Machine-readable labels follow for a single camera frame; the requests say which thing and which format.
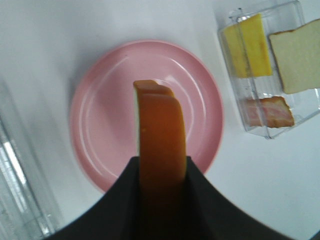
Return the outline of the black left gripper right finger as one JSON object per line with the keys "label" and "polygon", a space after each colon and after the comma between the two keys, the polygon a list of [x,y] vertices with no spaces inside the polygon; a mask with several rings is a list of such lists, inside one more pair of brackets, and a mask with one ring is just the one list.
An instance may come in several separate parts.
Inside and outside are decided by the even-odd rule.
{"label": "black left gripper right finger", "polygon": [[292,240],[248,215],[225,198],[186,158],[186,240]]}

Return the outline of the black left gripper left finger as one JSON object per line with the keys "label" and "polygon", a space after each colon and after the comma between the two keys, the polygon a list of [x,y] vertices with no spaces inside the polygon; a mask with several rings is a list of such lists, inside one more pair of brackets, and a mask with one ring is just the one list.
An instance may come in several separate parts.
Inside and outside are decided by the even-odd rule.
{"label": "black left gripper left finger", "polygon": [[139,157],[89,210],[47,240],[136,240],[139,229]]}

